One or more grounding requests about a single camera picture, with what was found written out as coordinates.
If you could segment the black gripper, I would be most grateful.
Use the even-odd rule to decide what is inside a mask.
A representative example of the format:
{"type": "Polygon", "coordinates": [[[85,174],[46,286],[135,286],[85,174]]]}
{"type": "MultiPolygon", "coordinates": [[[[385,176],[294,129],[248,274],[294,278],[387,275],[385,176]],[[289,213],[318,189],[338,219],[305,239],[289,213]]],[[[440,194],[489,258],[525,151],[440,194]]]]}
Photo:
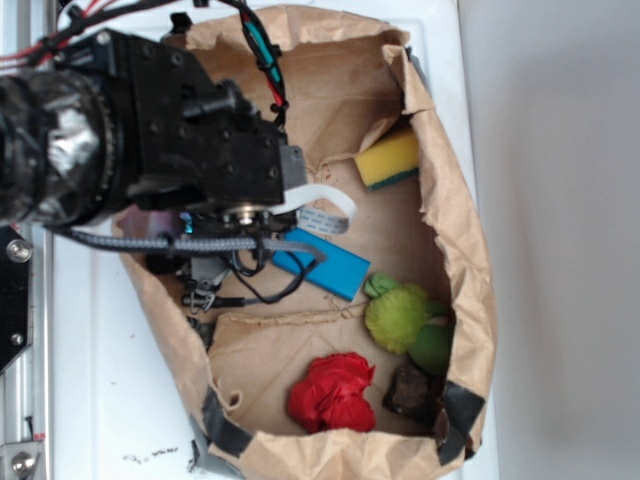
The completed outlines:
{"type": "Polygon", "coordinates": [[[306,183],[302,151],[232,80],[214,81],[180,48],[105,29],[63,51],[57,72],[85,96],[98,136],[77,224],[130,205],[232,214],[274,211],[306,183]]]}

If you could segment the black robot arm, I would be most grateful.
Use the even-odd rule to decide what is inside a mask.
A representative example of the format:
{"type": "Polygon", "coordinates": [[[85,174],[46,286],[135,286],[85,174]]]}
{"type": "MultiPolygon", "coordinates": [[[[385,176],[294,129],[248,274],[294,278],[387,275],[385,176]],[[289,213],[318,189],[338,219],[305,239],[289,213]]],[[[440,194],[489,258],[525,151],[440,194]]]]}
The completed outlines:
{"type": "Polygon", "coordinates": [[[190,52],[105,29],[1,80],[1,220],[97,223],[129,206],[275,210],[307,181],[286,134],[190,52]]]}

